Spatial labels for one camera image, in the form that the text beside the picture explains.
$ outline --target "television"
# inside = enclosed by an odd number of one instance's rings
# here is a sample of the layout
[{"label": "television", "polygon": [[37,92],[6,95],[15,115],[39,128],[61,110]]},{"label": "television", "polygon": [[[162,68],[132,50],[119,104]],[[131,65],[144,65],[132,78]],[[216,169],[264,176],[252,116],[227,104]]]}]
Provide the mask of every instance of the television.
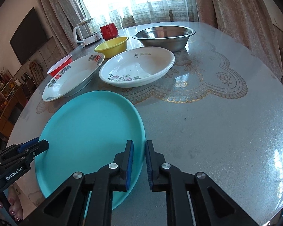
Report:
[{"label": "television", "polygon": [[24,64],[46,41],[47,36],[33,7],[11,38],[11,47]]}]

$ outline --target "stainless steel bowl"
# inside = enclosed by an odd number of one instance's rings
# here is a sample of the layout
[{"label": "stainless steel bowl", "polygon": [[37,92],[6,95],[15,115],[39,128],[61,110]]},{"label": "stainless steel bowl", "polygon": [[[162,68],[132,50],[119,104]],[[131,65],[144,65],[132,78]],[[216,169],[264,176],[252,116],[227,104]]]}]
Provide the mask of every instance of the stainless steel bowl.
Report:
[{"label": "stainless steel bowl", "polygon": [[186,46],[195,31],[178,25],[157,26],[135,33],[132,37],[140,40],[145,47],[163,47],[177,52]]}]

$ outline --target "white oval plate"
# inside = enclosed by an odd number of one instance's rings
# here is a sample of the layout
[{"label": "white oval plate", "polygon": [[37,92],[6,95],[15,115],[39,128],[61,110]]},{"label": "white oval plate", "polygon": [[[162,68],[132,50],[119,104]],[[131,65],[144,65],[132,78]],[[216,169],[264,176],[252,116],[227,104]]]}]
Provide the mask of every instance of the white oval plate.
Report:
[{"label": "white oval plate", "polygon": [[62,96],[69,97],[76,94],[91,81],[93,73],[104,59],[104,54],[92,53],[66,65],[45,87],[42,94],[43,101],[54,101]]},{"label": "white oval plate", "polygon": [[173,66],[174,54],[161,47],[139,47],[109,59],[100,70],[107,84],[128,88],[152,83]]}]

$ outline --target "red cup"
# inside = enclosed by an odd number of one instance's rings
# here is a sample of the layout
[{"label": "red cup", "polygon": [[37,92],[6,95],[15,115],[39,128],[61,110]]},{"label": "red cup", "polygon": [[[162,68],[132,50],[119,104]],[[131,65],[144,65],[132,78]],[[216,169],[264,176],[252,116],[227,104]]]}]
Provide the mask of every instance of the red cup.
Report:
[{"label": "red cup", "polygon": [[110,40],[118,35],[118,30],[114,23],[104,25],[101,28],[102,36],[105,40]]},{"label": "red cup", "polygon": [[55,63],[47,72],[52,77],[54,77],[61,69],[63,69],[66,65],[70,64],[72,62],[72,54],[67,55],[66,57],[62,58],[60,61]]}]

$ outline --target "curtain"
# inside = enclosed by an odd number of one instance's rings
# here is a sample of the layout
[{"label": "curtain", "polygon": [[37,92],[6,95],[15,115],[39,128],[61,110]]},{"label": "curtain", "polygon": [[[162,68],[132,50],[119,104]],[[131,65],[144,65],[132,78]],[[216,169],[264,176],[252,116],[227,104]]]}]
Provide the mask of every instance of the curtain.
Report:
[{"label": "curtain", "polygon": [[195,0],[79,0],[99,26],[118,29],[167,21],[198,21]]},{"label": "curtain", "polygon": [[73,28],[85,14],[78,0],[37,0],[62,56],[78,45],[73,40]]},{"label": "curtain", "polygon": [[212,9],[214,9],[218,29],[249,48],[279,80],[281,79],[279,46],[263,0],[196,0],[196,2],[199,5],[198,14],[201,22],[213,25]]}]

